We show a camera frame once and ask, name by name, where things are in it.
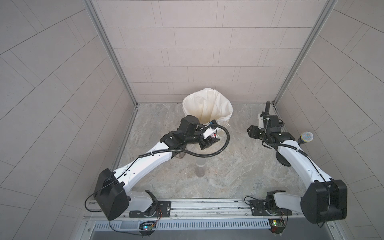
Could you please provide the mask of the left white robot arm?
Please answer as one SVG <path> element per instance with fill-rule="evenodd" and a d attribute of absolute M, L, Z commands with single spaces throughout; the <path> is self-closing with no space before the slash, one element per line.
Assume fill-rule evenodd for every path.
<path fill-rule="evenodd" d="M 219 142 L 218 130 L 226 134 L 224 145 L 214 153 L 198 154 L 186 149 L 189 144 L 198 144 L 201 149 Z M 92 197 L 107 220 L 120 217 L 125 211 L 139 211 L 152 216 L 157 209 L 158 199 L 148 190 L 133 191 L 133 187 L 152 170 L 171 160 L 178 154 L 198 158 L 211 158 L 222 153 L 230 142 L 229 131 L 217 124 L 200 124 L 198 118 L 188 115 L 182 118 L 177 130 L 164 135 L 148 152 L 139 155 L 133 162 L 114 171 L 106 168 L 97 179 Z"/>

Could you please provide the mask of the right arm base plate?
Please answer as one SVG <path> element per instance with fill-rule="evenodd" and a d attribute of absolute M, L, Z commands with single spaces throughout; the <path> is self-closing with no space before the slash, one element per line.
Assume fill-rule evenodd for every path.
<path fill-rule="evenodd" d="M 248 202 L 252 216 L 291 216 L 293 213 L 291 210 L 281 209 L 281 208 L 269 208 L 269 205 L 266 204 L 266 200 L 251 199 Z"/>

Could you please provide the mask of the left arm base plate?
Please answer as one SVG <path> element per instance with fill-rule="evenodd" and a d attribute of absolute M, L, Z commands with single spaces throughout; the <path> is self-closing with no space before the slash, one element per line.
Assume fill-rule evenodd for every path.
<path fill-rule="evenodd" d="M 171 201 L 158 201 L 153 203 L 145 212 L 130 211 L 130 218 L 168 218 L 170 216 Z"/>

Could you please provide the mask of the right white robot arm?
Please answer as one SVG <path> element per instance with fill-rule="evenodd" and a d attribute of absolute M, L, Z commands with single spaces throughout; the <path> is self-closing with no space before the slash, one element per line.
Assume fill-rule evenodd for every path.
<path fill-rule="evenodd" d="M 312 224 L 344 220 L 347 217 L 348 188 L 342 180 L 335 180 L 321 170 L 302 150 L 288 132 L 282 132 L 283 122 L 276 115 L 264 111 L 258 115 L 259 124 L 247 129 L 250 138 L 261 140 L 276 151 L 276 158 L 285 167 L 293 167 L 305 184 L 302 197 L 285 191 L 270 191 L 266 196 L 266 211 L 276 215 L 287 209 L 303 214 Z"/>

